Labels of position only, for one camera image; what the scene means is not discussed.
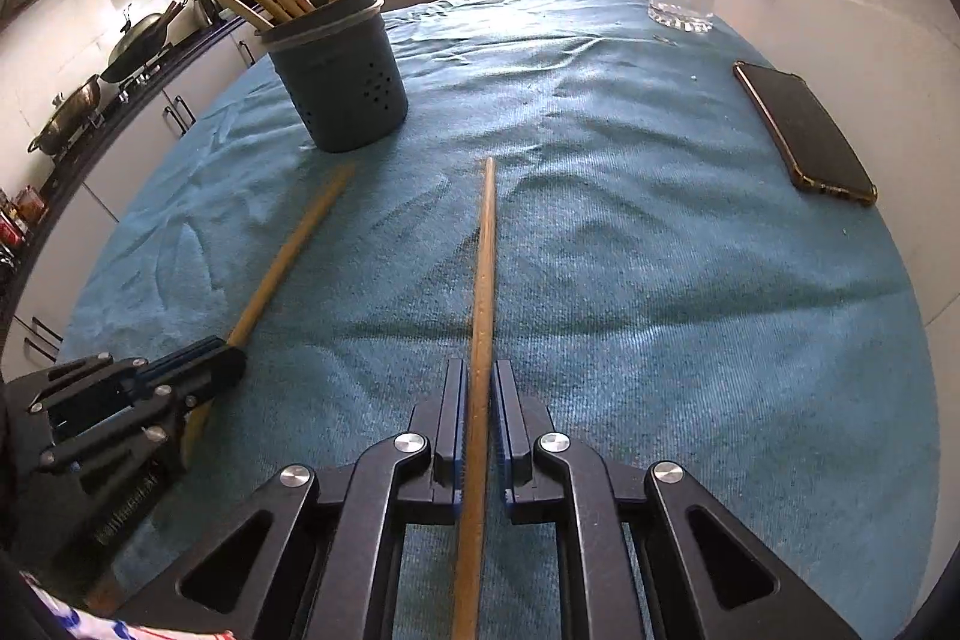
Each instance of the silver screw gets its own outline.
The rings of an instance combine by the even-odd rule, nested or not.
[[[397,438],[394,440],[394,447],[400,453],[416,453],[416,451],[424,450],[424,445],[426,445],[426,440],[416,432],[397,434]]]
[[[160,426],[151,426],[143,429],[143,434],[147,435],[150,442],[163,442],[167,438],[167,432],[164,432]]]
[[[310,470],[302,464],[291,464],[280,473],[280,482],[287,488],[299,488],[310,480]]]
[[[673,461],[661,461],[654,464],[654,477],[660,482],[680,482],[683,480],[683,467]]]
[[[560,432],[548,432],[541,437],[541,448],[547,453],[563,453],[570,447],[570,438]]]

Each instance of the black countertop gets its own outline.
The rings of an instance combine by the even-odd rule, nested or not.
[[[78,142],[83,145],[83,149],[80,150],[69,170],[52,175],[43,186],[40,192],[47,199],[46,214],[40,221],[40,225],[30,232],[27,242],[17,253],[19,268],[16,277],[7,285],[6,290],[0,293],[2,297],[0,298],[0,350],[7,340],[8,328],[13,320],[16,305],[19,303],[32,268],[40,256],[40,250],[64,213],[67,204],[83,186],[83,181],[90,174],[90,170],[131,121],[170,84],[171,80],[213,47],[213,44],[217,44],[231,31],[240,28],[240,25],[243,25],[243,19],[234,18],[227,23],[191,34],[184,42],[179,43],[172,57],[165,61],[162,73],[152,79],[142,90],[136,92],[122,110],[115,113],[100,128],[89,129]]]

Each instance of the blue towel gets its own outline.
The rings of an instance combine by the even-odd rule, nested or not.
[[[358,173],[277,292],[241,386],[117,569],[131,587],[287,463],[353,461],[469,357],[481,160],[498,172],[496,357],[608,458],[682,463],[866,640],[923,576],[933,376],[875,209],[800,194],[717,22],[644,0],[456,0],[385,16],[410,114],[320,153],[269,58],[203,116],[118,225],[64,357],[227,335],[332,168]],[[407,538],[398,638],[448,634],[452,530]],[[559,635],[548,528],[491,493],[485,638]]]

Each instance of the wok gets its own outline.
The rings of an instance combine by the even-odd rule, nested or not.
[[[102,80],[120,82],[160,52],[167,42],[167,26],[181,13],[186,2],[171,1],[162,15],[154,12],[136,25],[130,25],[130,20],[127,20],[121,29],[124,32],[123,39],[110,52],[107,60],[109,66],[104,70]]]
[[[72,92],[66,101],[56,105],[54,116],[43,126],[37,138],[30,142],[27,152],[39,149],[47,155],[56,155],[69,142],[77,129],[88,121],[99,104],[100,83],[95,74]]]

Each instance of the smartphone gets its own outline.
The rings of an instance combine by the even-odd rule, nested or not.
[[[737,61],[733,73],[760,112],[801,191],[877,202],[877,187],[803,78],[775,68]]]

